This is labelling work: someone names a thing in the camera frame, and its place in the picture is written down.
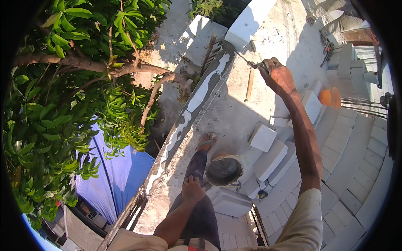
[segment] tree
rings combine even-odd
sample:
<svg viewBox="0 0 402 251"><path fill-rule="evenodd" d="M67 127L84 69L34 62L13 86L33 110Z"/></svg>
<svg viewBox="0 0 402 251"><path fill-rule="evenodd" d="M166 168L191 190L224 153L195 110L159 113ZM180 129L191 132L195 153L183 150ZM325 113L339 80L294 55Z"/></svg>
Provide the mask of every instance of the tree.
<svg viewBox="0 0 402 251"><path fill-rule="evenodd" d="M106 158L144 151L158 91L186 78L139 58L166 18L168 0L53 0L38 14L14 62L3 136L15 198L34 228L55 218L56 200L75 206L70 180L96 178L90 141L104 131ZM132 73L157 74L152 90Z"/></svg>

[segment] metal rebar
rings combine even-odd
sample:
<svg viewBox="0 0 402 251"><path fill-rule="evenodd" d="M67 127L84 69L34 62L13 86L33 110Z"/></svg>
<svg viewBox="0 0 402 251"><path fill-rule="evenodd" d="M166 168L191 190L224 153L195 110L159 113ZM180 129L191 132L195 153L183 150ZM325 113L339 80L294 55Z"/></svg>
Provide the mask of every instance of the metal rebar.
<svg viewBox="0 0 402 251"><path fill-rule="evenodd" d="M205 54L204 62L203 62L202 67L201 67L201 73L204 71L204 67L205 67L205 64L208 61L209 54L211 53L212 47L215 44L215 39L216 39L216 34L212 33L211 40L209 41L209 45L208 45L208 50L207 50L207 53Z"/></svg>

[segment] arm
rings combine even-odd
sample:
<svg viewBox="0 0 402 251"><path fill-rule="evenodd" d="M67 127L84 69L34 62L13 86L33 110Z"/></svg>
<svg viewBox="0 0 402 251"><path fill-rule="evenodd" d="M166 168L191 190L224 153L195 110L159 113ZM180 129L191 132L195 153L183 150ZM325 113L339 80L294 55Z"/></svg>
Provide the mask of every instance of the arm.
<svg viewBox="0 0 402 251"><path fill-rule="evenodd" d="M296 155L300 166L299 195L310 188L321 189L322 160L317 136L295 88L292 72L278 59L265 59L268 71L259 67L265 83L284 101L292 118Z"/></svg>
<svg viewBox="0 0 402 251"><path fill-rule="evenodd" d="M205 196L205 188L200 187L198 177L193 179L190 175L184 180L182 196L183 203L166 216L154 231L154 235L164 239L169 247L176 244L194 206Z"/></svg>

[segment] dark pants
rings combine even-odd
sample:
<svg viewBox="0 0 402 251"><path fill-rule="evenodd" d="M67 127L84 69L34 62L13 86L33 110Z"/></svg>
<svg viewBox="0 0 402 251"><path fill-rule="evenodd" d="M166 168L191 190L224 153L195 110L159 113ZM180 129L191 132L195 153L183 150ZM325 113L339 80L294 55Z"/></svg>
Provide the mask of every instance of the dark pants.
<svg viewBox="0 0 402 251"><path fill-rule="evenodd" d="M207 151L201 150L194 154L187 167L185 178L192 175L198 177L201 187L203 184L203 174L205 165L207 163ZM174 200L172 207L170 208L168 215L178 208L183 202L183 196L180 193ZM205 196L200 200L187 220L186 226L180 234L180 239L184 239L184 243L188 244L190 238L200 238L209 241L212 245L221 250L218 235L218 225L216 223L215 211L212 206L212 202L208 196Z"/></svg>

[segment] foot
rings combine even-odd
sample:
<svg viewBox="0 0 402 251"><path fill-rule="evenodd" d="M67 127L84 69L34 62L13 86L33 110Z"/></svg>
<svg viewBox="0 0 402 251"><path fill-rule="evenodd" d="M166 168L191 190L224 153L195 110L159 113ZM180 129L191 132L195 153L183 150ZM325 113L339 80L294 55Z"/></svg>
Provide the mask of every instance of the foot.
<svg viewBox="0 0 402 251"><path fill-rule="evenodd" d="M324 36L321 34L321 31L320 31L320 39L321 39L321 45L322 45L322 47L325 47L326 44L327 44L327 40L326 40L326 37L324 37Z"/></svg>
<svg viewBox="0 0 402 251"><path fill-rule="evenodd" d="M314 17L310 16L310 14L307 14L306 16L306 23L308 23L309 26L313 26L315 22Z"/></svg>
<svg viewBox="0 0 402 251"><path fill-rule="evenodd" d="M218 140L218 137L214 133L204 134L198 143L197 151L206 150L209 151L211 147Z"/></svg>

